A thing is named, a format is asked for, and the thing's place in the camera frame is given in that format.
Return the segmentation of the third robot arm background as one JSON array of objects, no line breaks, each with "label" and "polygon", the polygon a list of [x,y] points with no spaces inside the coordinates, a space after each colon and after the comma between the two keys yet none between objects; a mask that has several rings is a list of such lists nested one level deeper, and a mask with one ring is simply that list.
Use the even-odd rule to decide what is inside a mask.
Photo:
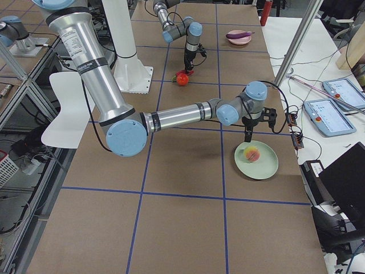
[{"label": "third robot arm background", "polygon": [[48,46],[48,41],[48,38],[33,37],[17,16],[1,18],[1,42],[15,57],[35,58],[42,47]]}]

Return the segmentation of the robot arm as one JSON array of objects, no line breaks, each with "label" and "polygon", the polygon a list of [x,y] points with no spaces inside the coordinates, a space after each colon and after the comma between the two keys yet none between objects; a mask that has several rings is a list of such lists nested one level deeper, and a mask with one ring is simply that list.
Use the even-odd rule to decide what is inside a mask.
[{"label": "robot arm", "polygon": [[185,49],[184,49],[184,69],[183,72],[189,74],[193,72],[195,66],[194,59],[197,54],[201,54],[202,57],[206,58],[206,51],[200,43],[202,36],[202,24],[195,21],[192,17],[180,17],[180,23],[174,23],[171,19],[169,9],[176,6],[181,1],[153,1],[153,12],[158,17],[162,26],[162,35],[166,43],[172,43],[173,41],[182,37],[186,38]]},{"label": "robot arm", "polygon": [[37,1],[48,27],[59,34],[83,86],[99,112],[99,124],[106,134],[108,149],[123,157],[140,153],[152,132],[217,118],[224,126],[241,121],[245,140],[253,128],[267,122],[274,128],[276,111],[264,106],[267,87],[249,83],[233,100],[211,99],[163,111],[136,112],[123,92],[148,92],[153,69],[137,57],[126,1],[103,1],[103,10],[115,47],[116,64],[110,68],[92,25],[87,1]]}]

